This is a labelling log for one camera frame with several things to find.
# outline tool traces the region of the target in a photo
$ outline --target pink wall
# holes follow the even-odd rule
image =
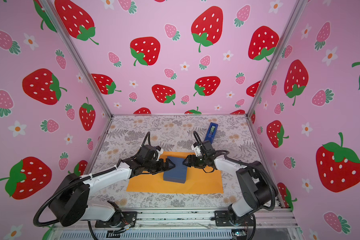
[[[360,1],[310,1],[288,45],[256,108],[258,137],[305,239],[360,239]]]
[[[5,90],[0,91],[0,179],[10,177],[0,181],[0,239],[9,239],[11,234],[16,239],[43,238],[48,228],[35,227],[34,214],[68,171],[73,172],[79,161],[89,160],[93,150],[87,139],[92,139],[95,148],[107,120],[87,83],[78,81],[79,70],[58,34],[49,29],[53,26],[43,22],[42,30],[41,22],[33,1],[0,1],[0,89]],[[12,54],[14,49],[20,53]],[[57,50],[64,58],[56,59]],[[59,101],[52,73],[67,89],[61,89]],[[79,119],[86,97],[96,113],[89,131]],[[67,114],[66,104],[72,105],[74,114],[73,110]],[[58,129],[49,121],[45,132],[40,125],[50,119],[58,123]],[[68,144],[67,134],[73,136]],[[42,221],[54,218],[49,209],[45,212]]]
[[[111,94],[107,94],[110,92],[104,87],[105,81],[99,83],[114,114],[131,114],[140,108],[148,108],[153,114],[182,114],[191,109],[203,114],[247,111],[253,100],[250,91],[253,86],[256,89],[268,64],[264,57],[270,55],[271,48],[277,44],[295,4],[295,0],[282,0],[281,3],[277,0],[271,2],[272,6],[270,1],[255,0],[229,3],[219,0],[73,2],[56,0],[55,6],[90,72],[115,82],[116,91]],[[205,11],[206,19],[198,18]],[[204,32],[208,34],[206,40],[198,36]],[[257,45],[253,45],[253,35]],[[140,61],[131,54],[130,46],[136,58],[142,54]],[[267,49],[259,57],[261,60],[252,60],[265,47]],[[201,62],[206,69],[199,67]],[[101,79],[100,75],[96,77],[98,81]],[[199,86],[205,84],[207,87],[204,91],[195,90],[195,82],[200,78],[202,84]],[[218,87],[213,87],[217,82],[220,82]],[[158,93],[153,94],[152,87],[156,84],[163,86],[155,86],[154,91]],[[170,96],[169,103],[163,103],[165,96]]]

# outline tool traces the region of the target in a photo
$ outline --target orange mat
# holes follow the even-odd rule
[[[164,152],[160,158],[164,160],[167,156],[186,158],[192,152]],[[189,167],[187,169],[187,180],[185,183],[168,182],[163,180],[163,172],[150,175],[142,174],[129,180],[127,192],[154,192],[166,194],[213,194],[223,193],[221,172],[215,170],[205,173],[202,169]]]

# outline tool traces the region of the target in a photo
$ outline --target white flower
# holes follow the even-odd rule
[[[283,5],[283,3],[280,2],[280,0],[276,0],[274,2],[271,2],[271,8],[269,9],[268,13],[274,12],[277,13],[279,11],[279,7]]]
[[[323,4],[327,4],[327,6],[329,6],[331,4],[332,0],[324,0]]]
[[[129,85],[132,86],[133,88],[136,88],[136,86],[138,86],[136,81],[129,81]]]
[[[276,169],[278,165],[275,161],[272,161],[272,166]]]
[[[114,9],[113,8],[113,3],[115,2],[115,0],[101,0],[103,3],[104,3],[104,8],[105,9],[108,9],[108,8],[110,8],[110,9]]]
[[[69,133],[67,133],[67,136],[64,138],[67,145],[72,143],[72,138],[73,138],[73,136],[71,136],[71,135],[69,135]]]
[[[327,66],[329,66],[331,64],[332,60],[337,59],[337,54],[335,54],[336,50],[337,50],[337,47],[332,49],[332,51],[327,49],[327,51],[325,52],[326,56],[321,61],[322,62],[327,62]]]
[[[20,230],[21,230],[22,227],[23,227],[22,224],[19,227],[12,226],[10,233],[5,235],[3,239],[14,240],[17,237],[20,237],[21,236],[21,231]]]
[[[311,229],[309,229],[309,232],[311,233],[309,235],[309,238],[312,239],[312,240],[320,240],[318,237],[317,237],[317,232],[314,232],[312,231]]]
[[[231,60],[231,57],[233,56],[233,54],[231,53],[231,50],[229,50],[228,52],[223,53],[223,56],[224,56],[223,60],[228,60],[228,61],[230,61],[230,60]]]
[[[309,26],[308,24],[307,24],[307,26],[305,26],[305,28],[301,31],[301,39],[303,39],[303,38],[307,38],[308,37],[308,33],[309,33],[309,31],[311,30],[311,26]]]
[[[32,50],[35,50],[35,48],[39,47],[39,45],[35,42],[34,36],[28,36],[28,34],[24,33],[24,37],[24,43],[29,45]]]
[[[189,65],[187,65],[187,62],[184,62],[183,64],[180,64],[181,70],[188,71]]]
[[[309,192],[310,189],[313,189],[312,185],[309,184],[309,179],[304,180],[304,179],[302,178],[301,180],[302,180],[302,185],[301,185],[301,187],[302,187],[302,188],[305,188],[305,190],[307,190],[307,192]]]
[[[20,125],[19,121],[14,122],[14,126],[8,127],[9,130],[13,131],[13,137],[16,137],[17,135],[25,135],[24,129],[27,127],[27,125],[23,124]]]
[[[78,81],[79,83],[83,83],[83,77],[81,76],[80,73],[79,73],[78,75],[76,75],[76,77],[77,77],[77,81]]]
[[[227,98],[232,98],[234,95],[234,93],[232,93],[232,91],[230,91],[229,93],[227,93]]]
[[[307,122],[307,124],[302,124],[301,125],[302,127],[302,131],[301,131],[301,134],[304,134],[307,135],[307,137],[309,136],[309,133],[312,132],[312,127],[309,127],[309,122]]]

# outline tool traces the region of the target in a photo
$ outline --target table surface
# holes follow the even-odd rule
[[[246,118],[240,115],[115,116],[92,172],[109,168],[136,154],[147,131],[151,144],[164,151],[192,152],[193,131],[203,140],[211,122],[219,124],[213,147],[230,151],[231,158],[260,161]],[[119,181],[92,195],[90,200],[113,201],[121,208],[227,207],[241,197],[236,176],[221,172],[223,194],[158,194],[126,192],[129,180]]]

